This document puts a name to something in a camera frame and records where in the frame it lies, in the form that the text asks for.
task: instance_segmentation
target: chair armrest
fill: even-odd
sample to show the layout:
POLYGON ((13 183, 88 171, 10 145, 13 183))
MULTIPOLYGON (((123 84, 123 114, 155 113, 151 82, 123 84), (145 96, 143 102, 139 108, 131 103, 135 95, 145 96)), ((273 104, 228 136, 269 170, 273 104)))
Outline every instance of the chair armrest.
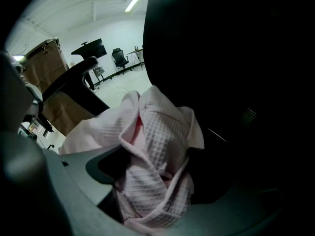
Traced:
POLYGON ((93 68, 98 66, 95 57, 89 57, 73 66, 71 69, 57 78, 43 93, 43 102, 47 101, 51 96, 63 89, 69 82, 73 80, 83 80, 83 76, 93 68))

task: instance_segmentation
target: ceiling light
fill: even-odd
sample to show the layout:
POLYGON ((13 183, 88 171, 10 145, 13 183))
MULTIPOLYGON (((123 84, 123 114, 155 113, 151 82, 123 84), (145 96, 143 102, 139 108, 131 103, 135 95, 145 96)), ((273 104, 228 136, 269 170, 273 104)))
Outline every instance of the ceiling light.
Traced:
POLYGON ((14 57, 14 59, 16 60, 16 61, 21 61, 23 58, 24 58, 24 55, 13 55, 13 57, 14 57))
POLYGON ((138 2, 138 0, 132 0, 131 3, 128 5, 127 9, 125 10, 125 12, 129 12, 132 7, 136 4, 136 2, 138 2))

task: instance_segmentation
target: pink bathrobe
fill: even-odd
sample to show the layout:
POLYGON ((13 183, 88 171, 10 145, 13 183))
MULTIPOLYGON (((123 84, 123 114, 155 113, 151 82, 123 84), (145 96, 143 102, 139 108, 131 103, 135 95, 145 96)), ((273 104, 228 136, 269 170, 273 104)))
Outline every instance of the pink bathrobe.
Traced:
POLYGON ((193 194, 187 150, 204 148, 193 110, 176 108, 156 86, 142 96, 131 91, 119 107, 80 122, 60 154, 115 144, 131 156, 126 175, 115 183, 124 224, 144 234, 162 233, 185 213, 193 194))

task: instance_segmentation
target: white wall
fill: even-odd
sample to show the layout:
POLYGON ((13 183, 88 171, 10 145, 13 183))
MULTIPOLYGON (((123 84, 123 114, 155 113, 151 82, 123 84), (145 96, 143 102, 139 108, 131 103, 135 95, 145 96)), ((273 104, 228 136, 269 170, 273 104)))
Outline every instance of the white wall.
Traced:
MULTIPOLYGON (((83 58, 79 55, 71 55, 71 52, 81 47, 86 41, 102 39, 107 55, 98 58, 99 64, 104 69, 103 77, 112 75, 121 70, 114 64, 112 57, 113 49, 120 48, 124 55, 134 51, 134 46, 142 47, 143 28, 145 16, 129 15, 127 17, 116 17, 108 20, 100 20, 95 23, 85 25, 69 32, 62 32, 57 35, 60 41, 61 49, 65 60, 68 64, 74 62, 77 64, 83 58)), ((126 67, 131 66, 131 56, 128 55, 129 63, 126 67)))

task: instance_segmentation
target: chair backrest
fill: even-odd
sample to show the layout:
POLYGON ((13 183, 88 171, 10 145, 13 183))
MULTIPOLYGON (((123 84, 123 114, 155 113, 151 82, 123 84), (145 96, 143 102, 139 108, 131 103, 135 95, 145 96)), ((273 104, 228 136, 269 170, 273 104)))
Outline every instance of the chair backrest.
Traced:
POLYGON ((114 57, 116 64, 121 64, 126 61, 124 57, 124 52, 120 50, 120 48, 116 48, 113 50, 112 56, 114 57))

